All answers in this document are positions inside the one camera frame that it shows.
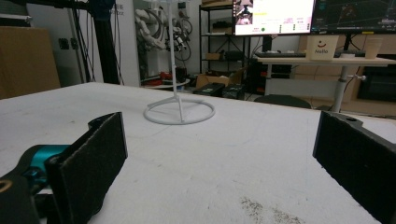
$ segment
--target standing desk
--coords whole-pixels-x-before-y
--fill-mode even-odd
[[[0,176],[27,148],[71,144],[90,120],[121,111],[129,157],[90,223],[378,223],[312,157],[319,111],[181,93],[216,115],[175,126],[144,119],[172,94],[89,83],[1,100]],[[395,124],[361,120],[396,142]]]
[[[334,58],[331,61],[311,61],[306,58],[258,58],[260,63],[268,64],[267,78],[265,82],[265,95],[282,94],[298,96],[332,97],[334,99],[333,112],[340,112],[341,103],[344,97],[344,90],[347,85],[348,68],[351,66],[387,66],[396,64],[396,61],[389,59],[365,59],[355,58]],[[317,81],[298,79],[271,78],[273,64],[293,64],[311,66],[341,66],[342,71],[337,81]]]

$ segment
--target table surface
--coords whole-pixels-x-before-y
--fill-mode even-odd
[[[0,176],[27,148],[71,144],[90,120],[121,111],[129,157],[90,223],[378,223],[312,157],[319,111],[181,93],[216,115],[176,126],[144,118],[172,95],[90,83],[1,100]],[[187,116],[207,110],[184,106]],[[177,112],[165,107],[154,110]],[[360,119],[396,142],[394,123]]]
[[[313,61],[306,58],[257,58],[260,63],[273,64],[311,64],[311,65],[327,65],[327,66],[386,66],[387,64],[396,64],[395,60],[375,58],[365,59],[363,57],[355,58],[333,58],[331,61]]]

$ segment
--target monitor screen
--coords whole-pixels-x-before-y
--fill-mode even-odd
[[[233,34],[309,34],[314,3],[315,0],[233,0]]]
[[[317,0],[312,33],[395,33],[395,6],[396,0]]]

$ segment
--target image on screen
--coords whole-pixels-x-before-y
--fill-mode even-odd
[[[309,34],[315,0],[233,0],[235,35]]]
[[[312,32],[382,34],[396,31],[396,0],[318,0]]]

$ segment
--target black metal shelving unit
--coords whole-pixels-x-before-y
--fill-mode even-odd
[[[212,45],[211,41],[214,38],[221,38],[224,39],[224,42],[220,47],[215,50],[215,52],[219,51],[221,48],[226,46],[227,50],[231,49],[231,46],[234,45],[234,47],[240,51],[243,52],[245,56],[245,60],[242,60],[241,63],[241,68],[244,67],[245,65],[248,64],[248,60],[250,59],[250,37],[249,36],[235,36],[235,35],[207,35],[207,33],[211,33],[211,13],[214,11],[221,11],[221,10],[229,10],[230,11],[230,17],[233,19],[233,5],[225,5],[225,6],[215,6],[215,7],[203,7],[202,5],[199,6],[199,34],[200,34],[200,41],[199,41],[199,48],[200,48],[200,73],[203,73],[203,62],[207,62],[208,64],[208,69],[210,70],[211,64],[213,62],[225,62],[227,63],[227,69],[230,69],[230,63],[235,63],[235,62],[229,62],[226,60],[221,60],[221,61],[214,61],[214,60],[207,60],[204,58],[203,52],[210,52]],[[203,34],[203,25],[202,25],[202,17],[203,12],[207,16],[207,26],[206,26],[206,32]],[[207,48],[203,49],[203,38],[207,38]],[[239,46],[242,45],[240,48],[238,44],[235,44],[234,40],[241,38],[242,39],[242,44],[239,43]]]

